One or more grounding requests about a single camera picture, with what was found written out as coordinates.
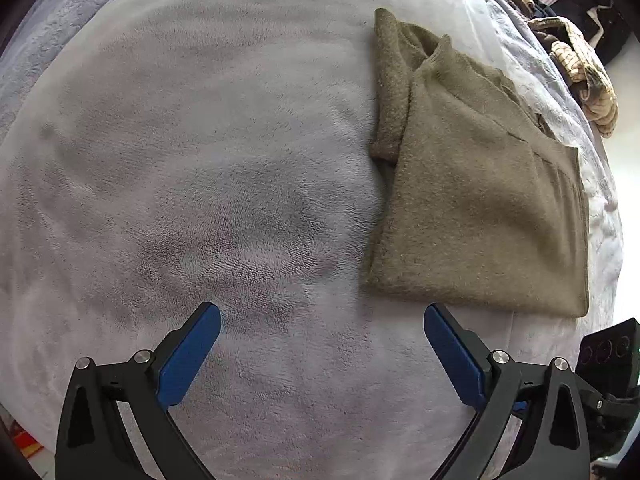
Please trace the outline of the brown knit sweater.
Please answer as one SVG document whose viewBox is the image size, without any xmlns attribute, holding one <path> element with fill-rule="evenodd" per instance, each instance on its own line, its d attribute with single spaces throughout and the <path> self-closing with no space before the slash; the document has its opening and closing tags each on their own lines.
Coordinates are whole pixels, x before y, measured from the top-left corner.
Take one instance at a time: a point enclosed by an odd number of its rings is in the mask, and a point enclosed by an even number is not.
<svg viewBox="0 0 640 480">
<path fill-rule="evenodd" d="M 576 148 L 496 68 L 448 36 L 374 17 L 388 199 L 367 283 L 384 294 L 561 318 L 589 309 L 588 203 Z"/>
</svg>

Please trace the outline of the beige striped clothes pile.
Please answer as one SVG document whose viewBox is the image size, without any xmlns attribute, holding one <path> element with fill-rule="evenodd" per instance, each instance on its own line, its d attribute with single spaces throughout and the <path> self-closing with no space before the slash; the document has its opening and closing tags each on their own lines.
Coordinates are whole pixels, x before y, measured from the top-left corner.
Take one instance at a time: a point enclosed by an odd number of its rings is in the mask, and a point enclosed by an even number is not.
<svg viewBox="0 0 640 480">
<path fill-rule="evenodd" d="M 538 0 L 509 0 L 563 76 L 574 99 L 600 136 L 610 138 L 620 107 L 611 78 L 596 49 L 569 18 Z"/>
</svg>

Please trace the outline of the dark clothes in corner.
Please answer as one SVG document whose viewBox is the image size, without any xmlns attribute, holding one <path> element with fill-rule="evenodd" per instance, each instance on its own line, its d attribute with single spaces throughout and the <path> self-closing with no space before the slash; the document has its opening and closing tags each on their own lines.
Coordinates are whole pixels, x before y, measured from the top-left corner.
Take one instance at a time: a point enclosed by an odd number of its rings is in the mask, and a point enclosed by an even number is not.
<svg viewBox="0 0 640 480">
<path fill-rule="evenodd" d="M 558 0 L 551 6 L 534 2 L 534 18 L 562 16 L 573 22 L 604 65 L 611 63 L 631 35 L 631 28 L 612 0 Z"/>
</svg>

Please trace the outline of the lavender bed blanket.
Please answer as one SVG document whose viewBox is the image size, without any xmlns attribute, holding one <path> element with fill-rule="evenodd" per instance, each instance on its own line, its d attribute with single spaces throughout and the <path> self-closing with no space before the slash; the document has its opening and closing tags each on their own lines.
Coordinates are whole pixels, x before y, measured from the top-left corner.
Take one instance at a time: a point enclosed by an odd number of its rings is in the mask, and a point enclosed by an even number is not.
<svg viewBox="0 0 640 480">
<path fill-rule="evenodd" d="M 369 294 L 383 207 L 374 12 L 503 70 L 580 154 L 589 311 L 459 308 L 523 361 L 612 321 L 622 226 L 590 125 L 506 0 L 111 0 L 1 129 L 1 401 L 47 448 L 76 361 L 204 300 L 222 333 L 175 420 L 221 479 L 425 479 L 468 423 L 420 302 Z"/>
</svg>

